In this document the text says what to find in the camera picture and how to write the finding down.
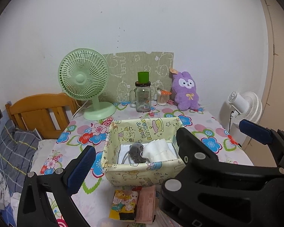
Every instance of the cartoon pouch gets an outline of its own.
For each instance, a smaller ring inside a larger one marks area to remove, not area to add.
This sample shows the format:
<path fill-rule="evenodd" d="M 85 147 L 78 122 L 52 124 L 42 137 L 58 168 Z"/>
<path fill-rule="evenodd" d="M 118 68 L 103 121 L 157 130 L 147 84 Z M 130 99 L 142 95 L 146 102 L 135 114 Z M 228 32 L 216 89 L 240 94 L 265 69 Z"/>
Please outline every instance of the cartoon pouch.
<path fill-rule="evenodd" d="M 137 213 L 139 193 L 131 190 L 115 190 L 109 218 L 134 222 Z"/>
<path fill-rule="evenodd" d="M 118 164 L 118 156 L 122 144 L 148 144 L 163 138 L 172 143 L 177 154 L 179 147 L 176 132 L 180 127 L 183 124 L 178 117 L 114 120 L 110 125 L 101 159 L 106 178 L 115 186 L 152 186 L 175 177 L 185 166 L 179 156 L 167 161 L 137 164 Z"/>

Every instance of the yellow bow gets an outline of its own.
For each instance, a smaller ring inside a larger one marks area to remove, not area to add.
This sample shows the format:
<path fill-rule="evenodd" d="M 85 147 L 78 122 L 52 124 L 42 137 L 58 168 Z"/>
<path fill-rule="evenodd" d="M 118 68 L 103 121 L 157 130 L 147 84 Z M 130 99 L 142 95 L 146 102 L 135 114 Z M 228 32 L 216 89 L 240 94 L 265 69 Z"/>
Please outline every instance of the yellow bow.
<path fill-rule="evenodd" d="M 189 100 L 190 100 L 190 99 L 192 99 L 192 100 L 193 100 L 194 93 L 186 94 L 186 96 L 189 96 L 189 98 L 188 98 Z"/>

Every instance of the fan base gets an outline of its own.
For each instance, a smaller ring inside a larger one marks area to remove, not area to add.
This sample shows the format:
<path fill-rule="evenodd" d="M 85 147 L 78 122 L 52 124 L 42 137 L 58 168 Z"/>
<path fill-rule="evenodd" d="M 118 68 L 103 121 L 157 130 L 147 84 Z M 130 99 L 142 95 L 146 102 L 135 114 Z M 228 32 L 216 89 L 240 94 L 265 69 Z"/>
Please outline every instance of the fan base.
<path fill-rule="evenodd" d="M 89 108 L 84 111 L 83 117 L 86 120 L 103 120 L 112 116 L 116 111 L 116 107 L 110 102 L 100 102 L 99 106 L 100 109 L 94 110 L 93 105 L 90 105 Z"/>

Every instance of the plaid pillowcase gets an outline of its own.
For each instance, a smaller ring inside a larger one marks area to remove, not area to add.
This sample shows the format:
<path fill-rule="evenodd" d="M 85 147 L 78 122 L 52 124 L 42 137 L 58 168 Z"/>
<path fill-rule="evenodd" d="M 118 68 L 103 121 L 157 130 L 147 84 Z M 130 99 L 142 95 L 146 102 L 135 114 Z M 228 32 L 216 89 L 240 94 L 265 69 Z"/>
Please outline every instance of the plaid pillowcase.
<path fill-rule="evenodd" d="M 39 141 L 32 131 L 16 128 L 12 120 L 6 122 L 0 135 L 0 171 L 5 174 L 10 193 L 21 193 Z"/>

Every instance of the blue gripper pad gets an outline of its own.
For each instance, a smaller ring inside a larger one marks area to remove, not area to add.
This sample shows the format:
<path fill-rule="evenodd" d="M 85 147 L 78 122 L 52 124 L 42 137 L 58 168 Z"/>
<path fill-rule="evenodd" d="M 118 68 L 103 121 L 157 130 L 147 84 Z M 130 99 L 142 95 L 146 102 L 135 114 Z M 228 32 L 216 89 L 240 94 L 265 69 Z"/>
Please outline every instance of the blue gripper pad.
<path fill-rule="evenodd" d="M 83 156 L 76 168 L 72 171 L 67 179 L 67 194 L 69 196 L 78 193 L 84 179 L 90 171 L 96 159 L 96 150 L 90 146 L 87 153 Z"/>
<path fill-rule="evenodd" d="M 242 133 L 250 136 L 261 144 L 271 144 L 273 141 L 269 129 L 259 126 L 248 120 L 242 120 L 239 123 L 239 129 Z"/>

